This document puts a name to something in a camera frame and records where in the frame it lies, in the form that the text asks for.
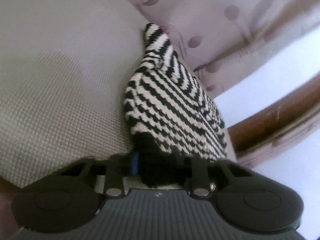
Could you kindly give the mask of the pink leaf-print bedsheet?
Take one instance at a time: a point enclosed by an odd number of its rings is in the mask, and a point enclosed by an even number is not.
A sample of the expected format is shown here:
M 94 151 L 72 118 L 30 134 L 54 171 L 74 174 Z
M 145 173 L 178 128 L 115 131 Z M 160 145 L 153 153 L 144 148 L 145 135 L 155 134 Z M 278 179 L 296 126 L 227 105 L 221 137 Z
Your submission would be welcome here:
M 128 0 L 217 97 L 319 26 L 319 0 Z

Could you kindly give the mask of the brown wooden bed frame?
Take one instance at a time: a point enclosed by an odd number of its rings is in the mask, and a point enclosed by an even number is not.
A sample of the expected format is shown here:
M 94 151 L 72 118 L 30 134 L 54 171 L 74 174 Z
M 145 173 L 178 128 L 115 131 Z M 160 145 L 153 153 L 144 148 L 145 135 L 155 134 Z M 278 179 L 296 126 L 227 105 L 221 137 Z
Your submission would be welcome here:
M 319 74 L 228 131 L 236 160 L 253 168 L 275 158 L 319 129 Z

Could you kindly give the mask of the black and white knit garment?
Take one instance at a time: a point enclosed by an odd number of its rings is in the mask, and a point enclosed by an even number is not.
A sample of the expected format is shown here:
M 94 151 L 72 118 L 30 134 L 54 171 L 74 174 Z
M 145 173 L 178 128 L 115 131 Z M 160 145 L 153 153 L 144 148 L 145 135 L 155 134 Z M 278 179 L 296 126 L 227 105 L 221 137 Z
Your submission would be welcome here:
M 144 42 L 124 97 L 133 143 L 128 173 L 148 187 L 183 185 L 192 159 L 227 156 L 225 123 L 158 25 L 146 25 Z

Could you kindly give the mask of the beige woven mattress pad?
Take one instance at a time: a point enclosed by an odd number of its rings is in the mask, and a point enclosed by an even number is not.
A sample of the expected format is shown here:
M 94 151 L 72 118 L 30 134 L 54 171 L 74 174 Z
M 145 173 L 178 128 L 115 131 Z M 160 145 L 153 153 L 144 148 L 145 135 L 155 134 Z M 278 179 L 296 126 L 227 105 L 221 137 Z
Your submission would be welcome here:
M 1 0 L 1 177 L 17 187 L 131 141 L 123 94 L 143 53 L 127 0 Z

